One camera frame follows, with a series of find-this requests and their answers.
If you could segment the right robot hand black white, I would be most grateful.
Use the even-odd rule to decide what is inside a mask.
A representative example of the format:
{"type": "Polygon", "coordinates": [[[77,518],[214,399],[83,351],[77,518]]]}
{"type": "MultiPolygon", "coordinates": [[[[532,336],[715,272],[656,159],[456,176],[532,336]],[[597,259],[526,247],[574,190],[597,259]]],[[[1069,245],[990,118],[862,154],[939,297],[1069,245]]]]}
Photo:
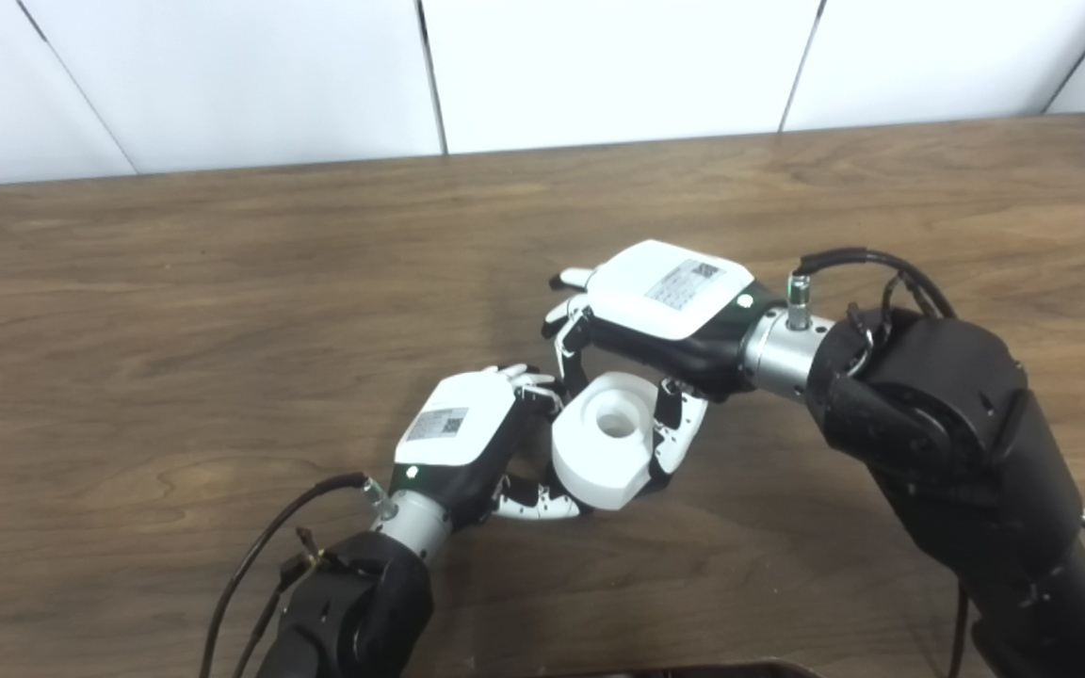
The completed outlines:
{"type": "Polygon", "coordinates": [[[745,340],[778,297],[742,265],[658,240],[596,267],[565,267],[548,284],[570,291],[542,321],[569,396],[589,386],[587,348],[658,370],[641,489],[667,488],[688,452],[695,411],[756,387],[745,373],[745,340]]]}

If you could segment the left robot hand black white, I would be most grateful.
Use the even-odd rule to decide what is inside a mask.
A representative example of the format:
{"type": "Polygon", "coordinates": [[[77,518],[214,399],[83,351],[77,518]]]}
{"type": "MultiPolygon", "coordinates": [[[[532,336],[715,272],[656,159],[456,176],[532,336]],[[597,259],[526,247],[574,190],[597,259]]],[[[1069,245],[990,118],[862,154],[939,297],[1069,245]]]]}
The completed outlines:
{"type": "Polygon", "coordinates": [[[427,395],[397,442],[390,491],[439,506],[458,532],[494,515],[580,519],[580,506],[556,474],[526,479],[508,471],[526,435],[563,411],[565,385],[538,366],[490,364],[449,375],[427,395]]]}

